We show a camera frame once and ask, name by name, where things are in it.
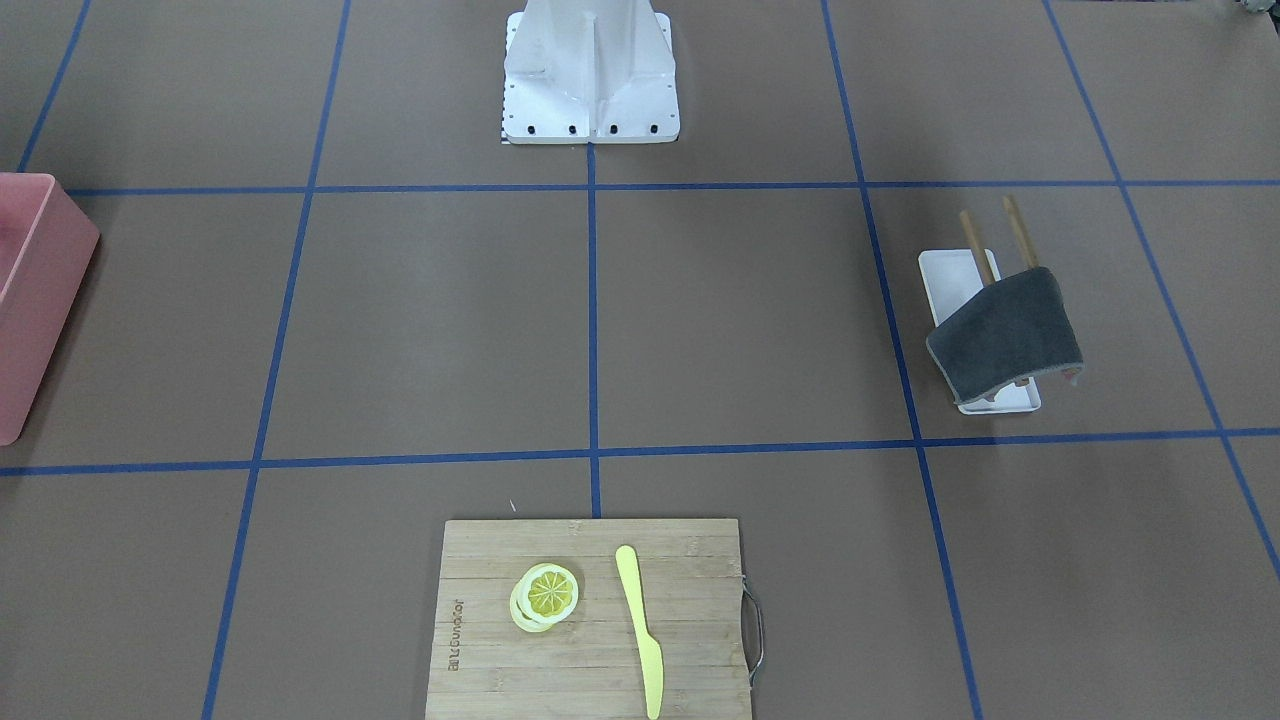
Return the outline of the grey cleaning cloth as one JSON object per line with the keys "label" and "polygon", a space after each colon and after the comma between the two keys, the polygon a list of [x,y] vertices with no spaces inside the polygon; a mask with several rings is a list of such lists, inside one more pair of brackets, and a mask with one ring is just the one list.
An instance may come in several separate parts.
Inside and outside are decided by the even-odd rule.
{"label": "grey cleaning cloth", "polygon": [[927,336],[925,346],[956,405],[982,401],[1020,379],[1085,369],[1060,283],[1047,266],[983,287]]}

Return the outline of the bamboo cutting board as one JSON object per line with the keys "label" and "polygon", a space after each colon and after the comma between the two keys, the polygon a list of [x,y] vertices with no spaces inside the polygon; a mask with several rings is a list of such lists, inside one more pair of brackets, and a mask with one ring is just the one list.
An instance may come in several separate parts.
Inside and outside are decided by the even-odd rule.
{"label": "bamboo cutting board", "polygon": [[[750,719],[741,534],[733,519],[451,520],[438,579],[429,719],[648,719],[614,551],[639,557],[660,643],[659,719]],[[509,594],[534,565],[579,580],[573,612],[526,633]]]}

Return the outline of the yellow lemon slices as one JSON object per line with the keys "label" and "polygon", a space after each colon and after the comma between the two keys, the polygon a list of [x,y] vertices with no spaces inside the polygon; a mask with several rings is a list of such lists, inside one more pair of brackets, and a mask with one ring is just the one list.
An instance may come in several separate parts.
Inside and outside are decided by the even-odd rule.
{"label": "yellow lemon slices", "polygon": [[516,582],[509,594],[509,616],[522,632],[548,632],[573,612],[579,596],[579,580],[571,570],[540,562]]}

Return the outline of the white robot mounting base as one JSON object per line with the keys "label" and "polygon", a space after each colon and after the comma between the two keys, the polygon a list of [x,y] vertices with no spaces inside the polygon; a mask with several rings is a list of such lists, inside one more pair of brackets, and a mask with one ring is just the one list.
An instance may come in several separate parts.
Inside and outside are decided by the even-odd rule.
{"label": "white robot mounting base", "polygon": [[678,140],[672,24],[652,3],[529,1],[504,40],[504,142]]}

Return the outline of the yellow plastic knife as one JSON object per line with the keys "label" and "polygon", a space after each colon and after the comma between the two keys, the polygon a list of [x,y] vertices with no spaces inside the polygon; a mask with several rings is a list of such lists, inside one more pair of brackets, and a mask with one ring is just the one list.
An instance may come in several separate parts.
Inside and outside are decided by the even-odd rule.
{"label": "yellow plastic knife", "polygon": [[648,719],[659,719],[666,694],[666,665],[660,643],[649,630],[643,578],[636,550],[631,544],[621,544],[614,551],[614,565],[623,588],[636,639],[643,674],[645,715]]}

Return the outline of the white rectangular tray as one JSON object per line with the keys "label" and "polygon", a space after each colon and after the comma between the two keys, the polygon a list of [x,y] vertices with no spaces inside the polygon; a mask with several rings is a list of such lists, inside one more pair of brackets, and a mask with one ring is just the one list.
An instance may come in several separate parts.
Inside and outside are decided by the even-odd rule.
{"label": "white rectangular tray", "polygon": [[[941,325],[983,287],[970,250],[925,250],[916,261],[934,325]],[[1036,413],[1041,407],[1034,380],[1025,386],[1010,383],[989,397],[957,405],[960,414],[968,416]]]}

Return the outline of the wooden chopstick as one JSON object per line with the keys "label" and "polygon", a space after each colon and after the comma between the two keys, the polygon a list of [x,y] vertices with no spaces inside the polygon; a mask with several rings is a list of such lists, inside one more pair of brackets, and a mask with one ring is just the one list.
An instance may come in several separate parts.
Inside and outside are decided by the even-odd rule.
{"label": "wooden chopstick", "polygon": [[1011,383],[1004,360],[1007,338],[1001,307],[997,305],[998,286],[995,283],[995,273],[977,219],[968,210],[960,211],[959,218],[980,287],[963,307],[963,387],[957,391],[957,404],[966,405],[979,400],[992,402],[995,396]]}
{"label": "wooden chopstick", "polygon": [[1036,270],[1039,266],[1039,261],[1030,241],[1027,223],[1012,193],[1002,196],[1002,208],[1020,258],[1024,261],[1024,270],[1012,277],[1014,293],[1010,297],[1009,305],[1012,311],[1015,350],[1019,356],[1019,368],[1023,372],[1023,375],[1015,383],[1025,386],[1030,378],[1030,366],[1037,363],[1036,352],[1041,346],[1038,331],[1036,329],[1038,307],[1038,275]]}

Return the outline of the pink plastic bin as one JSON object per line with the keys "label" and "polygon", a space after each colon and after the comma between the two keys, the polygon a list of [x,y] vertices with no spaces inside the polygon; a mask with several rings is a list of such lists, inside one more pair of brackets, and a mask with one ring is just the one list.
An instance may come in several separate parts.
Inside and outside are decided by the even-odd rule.
{"label": "pink plastic bin", "polygon": [[1,442],[20,437],[100,232],[50,174],[1,174]]}

